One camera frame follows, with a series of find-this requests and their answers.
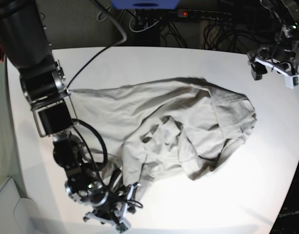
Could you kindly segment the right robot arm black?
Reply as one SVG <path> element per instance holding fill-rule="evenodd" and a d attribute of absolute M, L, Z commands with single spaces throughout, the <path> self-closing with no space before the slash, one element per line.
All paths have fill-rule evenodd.
<path fill-rule="evenodd" d="M 0 0 L 0 51 L 20 73 L 20 85 L 41 137 L 53 138 L 53 156 L 65 170 L 65 190 L 75 202 L 90 205 L 84 221 L 96 219 L 128 229 L 127 212 L 142 208 L 132 196 L 138 183 L 116 186 L 100 176 L 108 152 L 99 132 L 77 118 L 61 65 L 55 61 L 34 0 Z"/>

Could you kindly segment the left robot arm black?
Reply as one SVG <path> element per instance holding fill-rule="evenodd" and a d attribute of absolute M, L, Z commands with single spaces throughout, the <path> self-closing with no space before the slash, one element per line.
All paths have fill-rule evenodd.
<path fill-rule="evenodd" d="M 274 41 L 247 53 L 254 80 L 267 74 L 267 67 L 285 78 L 291 89 L 299 86 L 299 0 L 261 0 L 275 23 Z"/>

